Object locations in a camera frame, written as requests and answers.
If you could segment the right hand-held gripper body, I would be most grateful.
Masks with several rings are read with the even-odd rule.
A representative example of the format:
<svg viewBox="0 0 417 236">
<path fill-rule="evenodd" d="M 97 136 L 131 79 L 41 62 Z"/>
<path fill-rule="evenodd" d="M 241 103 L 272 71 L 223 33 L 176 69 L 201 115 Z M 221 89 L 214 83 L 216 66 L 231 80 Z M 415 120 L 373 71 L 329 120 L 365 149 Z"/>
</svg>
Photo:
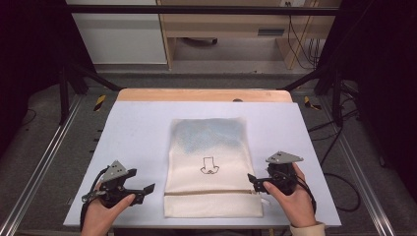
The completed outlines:
<svg viewBox="0 0 417 236">
<path fill-rule="evenodd" d="M 273 184 L 285 196 L 292 195 L 300 184 L 293 163 L 302 160 L 302 157 L 285 151 L 274 153 L 266 159 L 268 163 L 268 182 Z"/>
</svg>

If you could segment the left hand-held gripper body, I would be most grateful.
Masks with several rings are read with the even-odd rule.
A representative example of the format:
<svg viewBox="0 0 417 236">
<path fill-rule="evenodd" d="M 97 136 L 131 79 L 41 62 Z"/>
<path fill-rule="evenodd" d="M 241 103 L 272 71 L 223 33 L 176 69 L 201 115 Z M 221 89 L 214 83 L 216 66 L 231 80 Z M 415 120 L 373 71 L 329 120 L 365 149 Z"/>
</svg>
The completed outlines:
<svg viewBox="0 0 417 236">
<path fill-rule="evenodd" d="M 90 191 L 82 196 L 82 202 L 86 204 L 100 198 L 105 207 L 112 208 L 125 197 L 133 194 L 133 190 L 124 187 L 126 180 L 129 179 L 127 177 L 128 170 L 118 160 L 115 160 L 99 172 Z"/>
</svg>

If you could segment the cream mesh laundry bag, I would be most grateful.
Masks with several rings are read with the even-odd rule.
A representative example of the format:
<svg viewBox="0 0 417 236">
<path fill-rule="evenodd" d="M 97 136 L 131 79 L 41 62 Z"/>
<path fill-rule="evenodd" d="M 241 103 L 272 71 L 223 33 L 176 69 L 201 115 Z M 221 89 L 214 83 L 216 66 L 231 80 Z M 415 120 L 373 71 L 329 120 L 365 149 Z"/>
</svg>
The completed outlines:
<svg viewBox="0 0 417 236">
<path fill-rule="evenodd" d="M 164 215 L 175 218 L 261 217 L 261 196 L 242 118 L 171 123 Z"/>
</svg>

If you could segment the person's right hand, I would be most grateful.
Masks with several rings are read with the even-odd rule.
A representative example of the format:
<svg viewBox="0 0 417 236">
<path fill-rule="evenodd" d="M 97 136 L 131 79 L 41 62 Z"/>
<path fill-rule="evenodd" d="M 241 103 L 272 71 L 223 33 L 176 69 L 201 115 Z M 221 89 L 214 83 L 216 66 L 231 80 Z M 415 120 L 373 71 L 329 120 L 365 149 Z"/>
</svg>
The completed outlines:
<svg viewBox="0 0 417 236">
<path fill-rule="evenodd" d="M 297 185 L 290 196 L 284 195 L 272 183 L 263 183 L 266 190 L 278 201 L 290 224 L 296 228 L 314 226 L 318 223 L 308 192 Z"/>
</svg>

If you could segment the person's left hand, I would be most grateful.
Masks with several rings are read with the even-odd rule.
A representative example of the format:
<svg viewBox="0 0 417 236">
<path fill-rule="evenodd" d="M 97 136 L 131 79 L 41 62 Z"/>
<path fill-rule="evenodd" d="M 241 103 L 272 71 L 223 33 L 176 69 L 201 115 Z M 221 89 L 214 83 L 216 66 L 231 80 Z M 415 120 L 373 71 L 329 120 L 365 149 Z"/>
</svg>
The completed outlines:
<svg viewBox="0 0 417 236">
<path fill-rule="evenodd" d="M 135 199 L 133 194 L 125 197 L 112 208 L 105 207 L 99 199 L 89 203 L 81 236 L 106 236 L 118 215 Z"/>
</svg>

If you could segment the yellow black tape strip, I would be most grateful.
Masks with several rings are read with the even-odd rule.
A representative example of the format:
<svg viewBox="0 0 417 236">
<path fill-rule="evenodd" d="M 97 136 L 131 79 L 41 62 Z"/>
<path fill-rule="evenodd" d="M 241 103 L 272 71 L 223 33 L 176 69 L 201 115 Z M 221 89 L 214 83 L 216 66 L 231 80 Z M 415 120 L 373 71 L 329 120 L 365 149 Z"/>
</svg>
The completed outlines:
<svg viewBox="0 0 417 236">
<path fill-rule="evenodd" d="M 102 104 L 103 104 L 103 102 L 104 102 L 105 98 L 106 98 L 106 95 L 105 95 L 105 94 L 102 94 L 102 95 L 100 95 L 100 96 L 98 97 L 98 99 L 97 99 L 97 101 L 96 101 L 96 104 L 95 104 L 95 106 L 94 106 L 93 111 L 99 111 L 99 110 L 100 110 L 100 108 L 101 108 L 101 106 L 102 106 Z"/>
<path fill-rule="evenodd" d="M 312 108 L 315 110 L 322 110 L 322 107 L 320 105 L 312 104 L 308 96 L 304 96 L 304 104 L 308 108 Z"/>
</svg>

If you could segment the black metal stand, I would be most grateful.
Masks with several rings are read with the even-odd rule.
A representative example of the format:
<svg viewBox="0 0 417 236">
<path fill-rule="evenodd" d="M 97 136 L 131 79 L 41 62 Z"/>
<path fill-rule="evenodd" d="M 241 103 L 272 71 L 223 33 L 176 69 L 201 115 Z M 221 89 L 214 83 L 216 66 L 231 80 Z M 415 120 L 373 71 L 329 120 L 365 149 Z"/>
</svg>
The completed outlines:
<svg viewBox="0 0 417 236">
<path fill-rule="evenodd" d="M 332 89 L 331 118 L 337 127 L 341 127 L 343 124 L 340 105 L 342 78 L 341 72 L 336 66 L 325 64 L 306 76 L 303 76 L 301 79 L 281 88 L 281 90 L 292 91 L 313 79 L 318 79 L 318 82 L 314 87 L 314 93 L 316 95 L 324 95 L 329 89 Z"/>
<path fill-rule="evenodd" d="M 93 72 L 92 70 L 89 70 L 79 64 L 64 65 L 59 71 L 58 78 L 61 107 L 60 125 L 63 125 L 70 116 L 68 86 L 71 86 L 76 94 L 86 94 L 89 89 L 85 82 L 85 78 L 89 78 L 113 91 L 120 91 L 122 89 L 122 87 L 107 81 L 98 73 Z"/>
</svg>

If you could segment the dark curtain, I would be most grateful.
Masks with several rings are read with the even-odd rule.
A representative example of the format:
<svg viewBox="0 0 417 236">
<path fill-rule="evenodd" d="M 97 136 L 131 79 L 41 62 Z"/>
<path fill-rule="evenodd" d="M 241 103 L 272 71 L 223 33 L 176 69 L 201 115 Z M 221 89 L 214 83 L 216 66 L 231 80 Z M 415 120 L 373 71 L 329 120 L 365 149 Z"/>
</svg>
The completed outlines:
<svg viewBox="0 0 417 236">
<path fill-rule="evenodd" d="M 357 83 L 385 158 L 417 202 L 417 0 L 341 0 L 319 66 Z"/>
<path fill-rule="evenodd" d="M 66 0 L 0 0 L 0 157 L 64 64 L 94 66 Z"/>
</svg>

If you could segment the white cabinet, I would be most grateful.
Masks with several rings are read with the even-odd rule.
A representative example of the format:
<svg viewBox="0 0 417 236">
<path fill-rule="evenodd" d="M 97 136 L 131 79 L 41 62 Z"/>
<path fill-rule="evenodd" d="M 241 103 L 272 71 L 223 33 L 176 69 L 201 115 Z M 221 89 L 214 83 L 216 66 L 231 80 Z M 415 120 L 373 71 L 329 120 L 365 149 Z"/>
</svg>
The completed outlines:
<svg viewBox="0 0 417 236">
<path fill-rule="evenodd" d="M 165 64 L 158 14 L 73 14 L 95 65 Z"/>
</svg>

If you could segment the light wooden desk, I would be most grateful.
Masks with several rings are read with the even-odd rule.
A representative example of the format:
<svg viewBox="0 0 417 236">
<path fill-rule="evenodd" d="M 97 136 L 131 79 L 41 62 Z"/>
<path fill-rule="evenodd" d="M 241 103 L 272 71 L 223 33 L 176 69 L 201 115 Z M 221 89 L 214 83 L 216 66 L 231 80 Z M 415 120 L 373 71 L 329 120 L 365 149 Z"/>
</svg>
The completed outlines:
<svg viewBox="0 0 417 236">
<path fill-rule="evenodd" d="M 337 8 L 342 0 L 156 0 L 159 6 Z M 325 39 L 333 16 L 162 14 L 164 36 L 172 38 L 271 37 L 287 69 L 301 58 L 308 38 Z"/>
</svg>

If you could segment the aluminium floor rail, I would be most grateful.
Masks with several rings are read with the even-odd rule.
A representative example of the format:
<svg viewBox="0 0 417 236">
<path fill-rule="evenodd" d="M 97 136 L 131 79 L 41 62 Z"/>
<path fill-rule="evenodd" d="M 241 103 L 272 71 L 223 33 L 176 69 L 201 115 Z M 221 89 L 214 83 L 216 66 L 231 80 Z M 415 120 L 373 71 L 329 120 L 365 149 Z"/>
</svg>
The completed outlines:
<svg viewBox="0 0 417 236">
<path fill-rule="evenodd" d="M 336 125 L 332 126 L 335 131 L 339 131 L 338 146 L 345 159 L 347 167 L 355 181 L 362 203 L 365 205 L 376 230 L 380 236 L 396 236 L 393 227 L 376 195 L 364 171 L 360 167 L 356 156 L 343 134 L 343 129 Z"/>
<path fill-rule="evenodd" d="M 14 236 L 16 233 L 34 198 L 34 195 L 36 194 L 38 188 L 41 185 L 41 182 L 44 179 L 45 174 L 49 169 L 50 164 L 54 160 L 58 149 L 65 139 L 66 134 L 69 131 L 83 100 L 84 97 L 82 95 L 76 94 L 74 96 L 67 118 L 63 121 L 62 124 L 58 126 L 54 136 L 49 142 L 33 173 L 31 174 L 30 179 L 25 185 L 25 188 L 20 194 L 13 209 L 9 213 L 6 220 L 0 226 L 0 236 Z"/>
</svg>

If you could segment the black horizontal frame bar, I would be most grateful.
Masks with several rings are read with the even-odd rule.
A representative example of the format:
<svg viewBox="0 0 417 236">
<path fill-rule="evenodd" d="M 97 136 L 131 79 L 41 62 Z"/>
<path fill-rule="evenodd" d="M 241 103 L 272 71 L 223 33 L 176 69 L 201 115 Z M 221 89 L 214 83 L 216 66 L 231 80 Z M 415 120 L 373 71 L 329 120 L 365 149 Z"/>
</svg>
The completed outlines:
<svg viewBox="0 0 417 236">
<path fill-rule="evenodd" d="M 151 5 L 67 5 L 70 13 L 83 14 L 202 14 L 336 16 L 337 8 L 246 7 L 246 6 L 151 6 Z"/>
</svg>

